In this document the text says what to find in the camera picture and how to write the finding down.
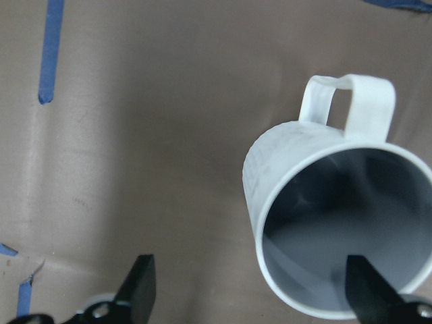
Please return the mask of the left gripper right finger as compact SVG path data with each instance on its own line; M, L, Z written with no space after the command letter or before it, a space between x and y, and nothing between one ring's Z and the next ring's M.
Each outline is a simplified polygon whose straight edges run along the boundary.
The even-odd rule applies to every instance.
M404 298L362 255L347 256L345 296L359 323L431 322L431 302Z

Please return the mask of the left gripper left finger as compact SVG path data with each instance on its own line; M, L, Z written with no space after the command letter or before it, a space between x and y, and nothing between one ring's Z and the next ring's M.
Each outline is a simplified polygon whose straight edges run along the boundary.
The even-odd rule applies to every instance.
M30 313L32 284L39 270L20 283L16 317L10 323L55 322L46 313ZM155 256L140 255L114 296L91 302L66 323L148 323L156 300L156 286Z

